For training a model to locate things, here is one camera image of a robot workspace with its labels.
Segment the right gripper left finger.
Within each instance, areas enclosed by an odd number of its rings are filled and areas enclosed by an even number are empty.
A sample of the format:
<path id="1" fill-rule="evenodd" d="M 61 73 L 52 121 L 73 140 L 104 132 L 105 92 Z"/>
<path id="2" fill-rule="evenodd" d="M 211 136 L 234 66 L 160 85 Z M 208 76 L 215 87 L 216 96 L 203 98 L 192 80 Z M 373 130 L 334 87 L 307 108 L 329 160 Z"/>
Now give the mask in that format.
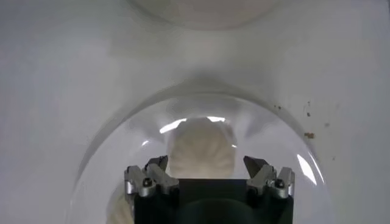
<path id="1" fill-rule="evenodd" d="M 125 198 L 152 197 L 156 193 L 172 198 L 179 197 L 179 180 L 166 173 L 168 156 L 151 158 L 147 164 L 129 166 L 124 171 Z"/>

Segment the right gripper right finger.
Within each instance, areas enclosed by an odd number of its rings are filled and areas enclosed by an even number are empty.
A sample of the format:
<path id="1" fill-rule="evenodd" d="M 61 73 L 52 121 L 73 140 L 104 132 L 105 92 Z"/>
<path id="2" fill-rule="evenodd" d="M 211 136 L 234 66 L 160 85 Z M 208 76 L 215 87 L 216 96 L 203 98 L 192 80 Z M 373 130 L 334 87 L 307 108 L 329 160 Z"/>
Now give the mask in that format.
<path id="1" fill-rule="evenodd" d="M 247 187 L 262 196 L 270 190 L 275 198 L 294 196 L 295 173 L 289 167 L 282 167 L 279 173 L 264 159 L 245 156 L 243 158 L 250 178 L 246 181 Z"/>

